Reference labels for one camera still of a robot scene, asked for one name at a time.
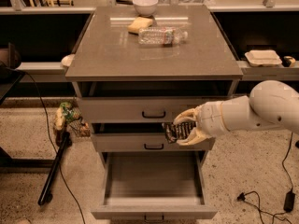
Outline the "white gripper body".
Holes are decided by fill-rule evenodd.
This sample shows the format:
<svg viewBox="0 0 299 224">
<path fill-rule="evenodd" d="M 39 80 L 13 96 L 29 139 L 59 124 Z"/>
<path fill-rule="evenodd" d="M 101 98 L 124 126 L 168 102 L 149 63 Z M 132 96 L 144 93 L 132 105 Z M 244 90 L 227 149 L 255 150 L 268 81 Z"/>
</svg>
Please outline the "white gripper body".
<svg viewBox="0 0 299 224">
<path fill-rule="evenodd" d="M 195 108 L 197 127 L 211 137 L 225 134 L 222 120 L 221 102 L 206 102 Z"/>
</svg>

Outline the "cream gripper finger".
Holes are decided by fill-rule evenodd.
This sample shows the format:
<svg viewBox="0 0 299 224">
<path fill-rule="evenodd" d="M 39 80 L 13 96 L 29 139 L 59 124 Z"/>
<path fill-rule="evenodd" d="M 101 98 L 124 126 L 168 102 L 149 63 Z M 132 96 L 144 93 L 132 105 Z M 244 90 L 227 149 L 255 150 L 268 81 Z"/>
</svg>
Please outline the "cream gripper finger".
<svg viewBox="0 0 299 224">
<path fill-rule="evenodd" d="M 210 138 L 210 135 L 204 133 L 198 128 L 193 128 L 187 138 L 178 139 L 177 143 L 181 146 L 192 146 L 192 145 L 199 144 L 207 140 L 208 138 Z"/>
<path fill-rule="evenodd" d="M 178 114 L 175 117 L 173 123 L 175 125 L 178 125 L 183 122 L 197 121 L 199 113 L 200 113 L 199 107 L 187 109 L 187 110 L 181 112 L 180 114 Z"/>
</svg>

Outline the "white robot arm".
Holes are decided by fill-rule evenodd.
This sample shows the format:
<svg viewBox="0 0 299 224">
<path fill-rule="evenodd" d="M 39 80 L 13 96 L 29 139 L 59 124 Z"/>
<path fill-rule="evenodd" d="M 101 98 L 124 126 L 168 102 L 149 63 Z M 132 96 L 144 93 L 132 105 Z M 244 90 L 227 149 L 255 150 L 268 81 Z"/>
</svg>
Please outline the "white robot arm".
<svg viewBox="0 0 299 224">
<path fill-rule="evenodd" d="M 257 84 L 249 96 L 206 102 L 180 113 L 174 125 L 194 121 L 196 126 L 181 146 L 190 146 L 235 130 L 260 131 L 286 129 L 299 134 L 299 93 L 289 85 L 266 80 Z"/>
</svg>

